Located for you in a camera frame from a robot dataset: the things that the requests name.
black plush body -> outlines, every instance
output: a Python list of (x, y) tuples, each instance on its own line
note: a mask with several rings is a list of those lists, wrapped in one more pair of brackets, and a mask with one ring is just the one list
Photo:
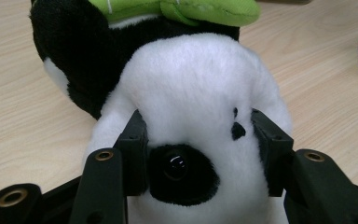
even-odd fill
[(103, 14), (87, 0), (33, 1), (30, 18), (40, 58), (50, 58), (64, 72), (71, 100), (96, 119), (125, 64), (141, 46), (197, 33), (239, 37), (238, 27), (209, 22), (193, 27), (164, 17), (110, 29)]

brass screw hole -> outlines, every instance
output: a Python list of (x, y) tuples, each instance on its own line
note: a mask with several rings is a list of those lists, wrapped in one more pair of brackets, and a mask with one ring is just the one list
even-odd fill
[(306, 152), (305, 157), (310, 161), (324, 161), (324, 157), (315, 152)]
[(26, 189), (13, 189), (0, 198), (0, 207), (10, 207), (22, 202), (28, 195)]
[(113, 157), (113, 152), (111, 151), (102, 151), (100, 153), (98, 153), (95, 156), (95, 160), (97, 161), (107, 161), (110, 160)]

black fur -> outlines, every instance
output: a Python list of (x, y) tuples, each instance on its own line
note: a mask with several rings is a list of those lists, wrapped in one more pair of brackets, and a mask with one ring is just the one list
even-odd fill
[(220, 183), (211, 161), (188, 145), (151, 149), (148, 171), (150, 194), (165, 203), (205, 203), (212, 199)]
[(142, 45), (197, 33), (239, 38), (238, 27), (208, 22), (192, 27), (163, 17), (111, 30), (102, 13), (87, 0), (37, 0), (30, 18), (40, 58), (49, 57), (65, 73), (71, 99), (96, 119), (125, 64)]

green bow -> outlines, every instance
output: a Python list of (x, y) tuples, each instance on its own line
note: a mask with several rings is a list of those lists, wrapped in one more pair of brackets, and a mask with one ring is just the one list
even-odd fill
[(159, 14), (187, 25), (209, 21), (243, 26), (256, 21), (260, 8), (254, 0), (89, 0), (109, 21)]

black eye patch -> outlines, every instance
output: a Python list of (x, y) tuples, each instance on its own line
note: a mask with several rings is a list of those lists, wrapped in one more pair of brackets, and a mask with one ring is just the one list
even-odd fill
[(205, 203), (212, 199), (220, 183), (211, 161), (188, 145), (151, 149), (148, 170), (150, 194), (165, 203)]

